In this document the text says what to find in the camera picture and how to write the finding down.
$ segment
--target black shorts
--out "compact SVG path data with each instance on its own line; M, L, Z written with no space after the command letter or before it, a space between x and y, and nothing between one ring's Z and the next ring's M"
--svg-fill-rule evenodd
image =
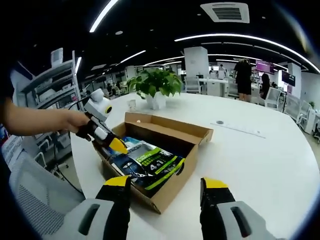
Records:
M251 95L251 82L238 82L238 94Z

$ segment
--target open cardboard box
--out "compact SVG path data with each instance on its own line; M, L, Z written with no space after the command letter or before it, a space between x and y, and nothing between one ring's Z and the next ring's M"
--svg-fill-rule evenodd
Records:
M173 174L154 196L149 198L133 184L131 185L132 195L159 214L165 211L195 170L198 145L209 142L213 135L213 130L209 128L164 117L130 112L126 112L124 122L112 130L119 137L129 136L144 140L185 158L183 170L179 171L178 175ZM108 161L108 156L102 151L101 146L95 142L93 145L104 166L111 170L114 176L120 176L120 173Z

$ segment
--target round white table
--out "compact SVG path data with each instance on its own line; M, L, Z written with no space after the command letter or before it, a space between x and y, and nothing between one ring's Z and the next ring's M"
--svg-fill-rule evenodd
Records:
M131 204L128 240L203 239L199 216L204 176L228 184L234 198L260 214L277 238L289 239L303 223L320 189L320 175L309 143L288 115L239 100L188 93L167 98L165 109L151 110L131 93L112 100L106 120L110 128L124 121L132 99L138 113L214 132L211 142L199 148L194 173L163 214ZM71 146L84 195L95 198L105 182L101 159L90 142L74 134Z

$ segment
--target ceiling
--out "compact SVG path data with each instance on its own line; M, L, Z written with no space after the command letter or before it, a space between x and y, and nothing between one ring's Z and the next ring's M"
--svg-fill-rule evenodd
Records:
M143 50L146 52L113 66L110 72L118 72L125 66L145 65L179 57L184 48L202 46L207 49L208 54L248 56L272 63L291 63L295 60L304 66L302 69L317 73L292 52L263 41L230 36L175 41L189 36L216 33L255 36L284 45L313 59L316 64L314 59L318 56L318 46L314 43L320 43L317 29L312 29L316 8L289 0L277 4L271 1L242 0L241 3L248 4L250 23L213 22L200 5L223 1L189 2L191 3L185 0L119 0L93 33L89 30L108 0L51 0L29 4L27 9L21 10L24 17L19 29L23 30L21 33L24 36L20 42L19 60L31 73L38 75L51 67L51 51L63 47L64 59L70 59L72 50L75 50L76 56L82 57L77 73L78 79L82 81L92 74L102 74L110 65L118 64ZM294 16L291 24L288 16ZM297 28L297 23L308 35L307 41L299 29L294 29ZM209 61L215 62L221 58L233 59L227 56L210 56ZM104 64L104 68L91 70L94 66Z

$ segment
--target potted plant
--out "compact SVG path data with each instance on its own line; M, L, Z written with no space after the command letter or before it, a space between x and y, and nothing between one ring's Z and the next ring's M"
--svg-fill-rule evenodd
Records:
M312 109L315 109L315 102L314 101L309 102L309 104L312 107Z
M144 70L140 76L131 78L128 86L130 92L135 89L151 109L157 110L166 106L166 96L180 94L182 82L173 72L156 69L151 72Z

